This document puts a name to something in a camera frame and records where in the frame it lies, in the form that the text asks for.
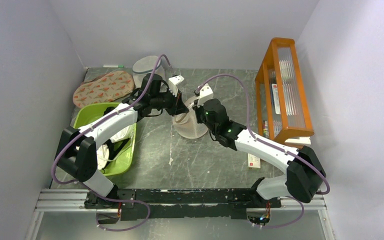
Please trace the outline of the beige mesh laundry bag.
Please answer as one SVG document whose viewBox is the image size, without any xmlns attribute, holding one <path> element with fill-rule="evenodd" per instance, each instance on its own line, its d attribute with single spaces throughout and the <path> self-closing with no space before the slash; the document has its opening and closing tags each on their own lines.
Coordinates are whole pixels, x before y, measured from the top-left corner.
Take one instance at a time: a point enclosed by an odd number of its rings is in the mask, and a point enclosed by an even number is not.
<svg viewBox="0 0 384 240">
<path fill-rule="evenodd" d="M 198 139 L 208 132 L 208 128 L 203 123 L 198 123 L 196 113 L 193 110 L 196 96 L 190 97 L 184 104 L 189 112 L 175 115 L 172 117 L 172 124 L 175 131 L 184 138 Z"/>
</svg>

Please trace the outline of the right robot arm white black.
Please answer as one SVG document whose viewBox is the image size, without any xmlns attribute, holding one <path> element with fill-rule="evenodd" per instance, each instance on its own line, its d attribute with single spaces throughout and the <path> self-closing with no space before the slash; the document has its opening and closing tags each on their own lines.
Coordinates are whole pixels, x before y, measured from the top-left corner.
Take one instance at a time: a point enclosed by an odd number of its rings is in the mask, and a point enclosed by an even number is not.
<svg viewBox="0 0 384 240">
<path fill-rule="evenodd" d="M 311 147 L 291 147 L 258 135 L 229 119 L 225 106 L 218 99 L 193 103 L 197 122 L 208 128 L 214 141 L 255 156 L 282 171 L 281 176 L 256 182 L 249 197 L 255 207 L 262 207 L 269 199 L 286 196 L 310 203 L 319 194 L 326 172 Z"/>
</svg>

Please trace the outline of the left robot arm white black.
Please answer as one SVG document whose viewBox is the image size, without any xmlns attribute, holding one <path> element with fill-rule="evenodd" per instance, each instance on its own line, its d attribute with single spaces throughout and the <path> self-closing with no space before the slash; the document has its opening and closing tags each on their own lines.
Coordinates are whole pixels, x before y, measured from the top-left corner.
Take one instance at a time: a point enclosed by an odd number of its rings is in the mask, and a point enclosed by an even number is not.
<svg viewBox="0 0 384 240">
<path fill-rule="evenodd" d="M 164 81 L 149 73 L 143 79 L 142 87 L 109 113 L 81 128 L 65 128 L 51 173 L 54 175 L 56 168 L 62 169 L 94 191 L 104 207 L 114 207 L 119 200 L 118 187 L 98 169 L 96 151 L 119 131 L 151 117 L 153 110 L 166 111 L 171 116 L 187 113 L 189 110 L 179 90 L 184 80 L 183 76 L 176 75 Z"/>
</svg>

